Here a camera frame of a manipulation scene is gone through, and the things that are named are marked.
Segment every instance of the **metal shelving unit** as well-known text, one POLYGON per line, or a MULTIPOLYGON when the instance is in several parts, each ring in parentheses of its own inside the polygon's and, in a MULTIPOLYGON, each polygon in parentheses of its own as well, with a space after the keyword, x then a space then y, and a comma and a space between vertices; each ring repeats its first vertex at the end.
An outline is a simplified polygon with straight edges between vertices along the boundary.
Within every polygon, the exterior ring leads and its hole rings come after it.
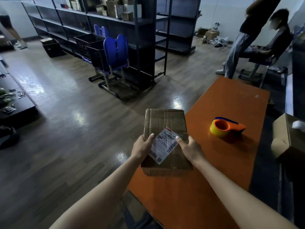
POLYGON ((58 40, 62 49, 80 57, 74 36, 94 33, 94 25, 105 26, 111 37, 124 34, 128 40, 130 69, 126 71, 127 79, 141 83, 154 82, 160 75, 166 74, 167 51, 169 45, 169 29, 171 5, 169 0, 168 15, 157 14, 157 0, 134 0, 142 5, 142 18, 138 18, 137 5, 134 5, 134 20, 123 21, 93 12, 88 6, 100 4, 96 0, 81 0, 83 11, 66 9, 60 6, 62 0, 20 0, 27 12, 37 34, 40 37, 51 37, 58 40), (164 34, 156 34, 156 24, 166 21, 164 34), (165 44, 165 51, 158 51, 158 44, 165 44), (155 74, 155 62, 164 59, 164 71, 155 74))
MULTIPOLYGON (((169 16, 170 0, 157 0, 157 14, 169 16)), ((193 36, 197 19, 202 16, 199 14, 201 0, 172 0, 172 14, 169 34, 169 45, 159 42, 157 48, 169 50, 179 54, 189 54, 195 50, 192 46, 193 36)), ((159 36, 167 35, 167 20, 157 23, 156 33, 159 36)))

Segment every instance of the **black hair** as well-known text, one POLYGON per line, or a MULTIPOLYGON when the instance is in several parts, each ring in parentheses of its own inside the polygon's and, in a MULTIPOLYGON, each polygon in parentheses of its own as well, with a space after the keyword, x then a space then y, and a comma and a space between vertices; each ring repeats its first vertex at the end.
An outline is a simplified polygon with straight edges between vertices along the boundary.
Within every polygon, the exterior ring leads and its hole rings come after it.
POLYGON ((289 10, 287 9, 279 9, 276 11, 270 18, 270 20, 279 18, 282 20, 282 23, 288 23, 288 17, 289 17, 289 10))

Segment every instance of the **orange tape dispenser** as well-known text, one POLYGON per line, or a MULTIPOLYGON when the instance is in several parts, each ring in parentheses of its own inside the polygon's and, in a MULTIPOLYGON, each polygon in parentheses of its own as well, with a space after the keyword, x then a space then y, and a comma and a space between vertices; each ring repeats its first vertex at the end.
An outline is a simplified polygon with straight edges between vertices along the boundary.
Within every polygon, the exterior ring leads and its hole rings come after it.
POLYGON ((211 133, 220 138, 228 135, 230 131, 240 135, 245 129, 246 126, 223 117, 216 117, 210 127, 211 133))

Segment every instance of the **yellow tape roll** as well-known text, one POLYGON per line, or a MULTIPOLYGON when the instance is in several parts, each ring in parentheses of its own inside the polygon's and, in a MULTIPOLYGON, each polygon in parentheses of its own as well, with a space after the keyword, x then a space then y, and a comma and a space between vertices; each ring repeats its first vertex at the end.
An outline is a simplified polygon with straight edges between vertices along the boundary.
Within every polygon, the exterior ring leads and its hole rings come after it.
POLYGON ((217 136, 217 137, 225 137, 226 135, 228 135, 228 133, 230 132, 229 128, 225 129, 225 130, 221 130, 219 128, 217 128, 215 126, 215 121, 217 122, 221 122, 224 123, 225 120, 213 120, 211 126, 210 126, 210 131, 213 135, 217 136))

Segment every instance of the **dark shorts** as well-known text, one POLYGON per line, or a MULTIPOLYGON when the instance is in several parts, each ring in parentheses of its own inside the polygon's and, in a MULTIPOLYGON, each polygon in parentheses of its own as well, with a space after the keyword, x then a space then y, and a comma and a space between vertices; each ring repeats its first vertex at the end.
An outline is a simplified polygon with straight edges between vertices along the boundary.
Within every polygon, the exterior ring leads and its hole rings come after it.
POLYGON ((2 26, 4 28, 13 28, 12 23, 11 23, 11 19, 8 15, 0 16, 0 23, 2 24, 2 26))

